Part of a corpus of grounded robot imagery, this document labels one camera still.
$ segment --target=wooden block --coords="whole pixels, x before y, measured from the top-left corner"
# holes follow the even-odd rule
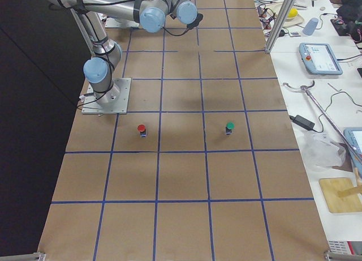
[[[324,199],[326,200],[328,209],[331,213],[350,213],[362,212],[362,203],[357,196],[350,195],[340,198],[339,191],[353,188],[351,179],[349,178],[327,178],[320,179]]]

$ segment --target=white desk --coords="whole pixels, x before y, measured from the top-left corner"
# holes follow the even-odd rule
[[[320,14],[325,12],[335,13],[335,8],[329,0],[316,0],[314,7],[310,7],[308,10],[299,10],[300,15],[305,19],[305,22],[301,25],[304,26],[310,18],[318,18]],[[362,67],[362,57],[355,58],[351,62],[341,62],[343,69],[343,75],[341,76],[309,75],[301,61],[298,46],[302,42],[328,43],[337,58],[352,57],[360,53],[349,37],[340,37],[337,35],[330,22],[333,16],[326,15],[322,16],[322,18],[324,20],[323,28],[321,30],[315,30],[312,36],[289,37],[285,35],[285,37],[278,38],[271,51],[271,57],[279,83],[282,85],[282,83],[287,82],[293,87],[299,87],[301,85],[310,85],[312,80],[315,80],[316,85],[311,89],[311,92],[323,107],[328,106],[330,96],[336,93],[336,91],[328,85],[328,83],[330,83],[335,88],[349,93],[356,103],[362,104],[362,78],[356,71],[357,67]],[[289,28],[289,30],[301,32],[302,29],[300,27],[292,27]],[[281,86],[281,90],[289,114],[298,114],[313,121],[316,124],[315,129],[320,130],[318,116],[321,113],[307,95],[305,93],[293,93],[283,86]],[[355,106],[346,95],[341,94],[333,98],[333,104],[327,112],[337,126],[343,130],[345,127],[362,126],[362,113],[357,113],[356,111],[358,109],[361,108]],[[322,121],[325,132],[328,133],[333,140],[342,142],[328,121],[323,117]],[[305,139],[303,138],[305,130],[295,124],[293,124],[293,128],[298,145],[302,150],[306,145]],[[362,213],[330,213],[318,183],[321,178],[348,177],[355,184],[356,179],[354,174],[332,168],[308,166],[308,164],[306,164],[307,160],[307,158],[303,158],[327,240],[362,241]]]

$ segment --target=black backdrop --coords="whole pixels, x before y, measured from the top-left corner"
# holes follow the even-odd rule
[[[0,0],[0,256],[37,251],[89,57],[69,11]]]

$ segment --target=blue joint cap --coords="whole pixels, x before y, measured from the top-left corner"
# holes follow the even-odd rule
[[[97,84],[102,81],[108,73],[107,62],[102,58],[94,57],[83,66],[83,72],[88,81]]]
[[[196,17],[197,17],[197,8],[190,1],[185,1],[181,3],[177,8],[177,18],[183,24],[192,23],[196,19]]]
[[[159,31],[165,25],[165,21],[165,13],[157,7],[148,7],[140,15],[140,24],[149,33]]]

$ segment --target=plastic bag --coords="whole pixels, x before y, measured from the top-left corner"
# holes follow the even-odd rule
[[[307,131],[305,146],[300,150],[303,161],[309,166],[342,166],[346,149],[333,141],[326,133]]]

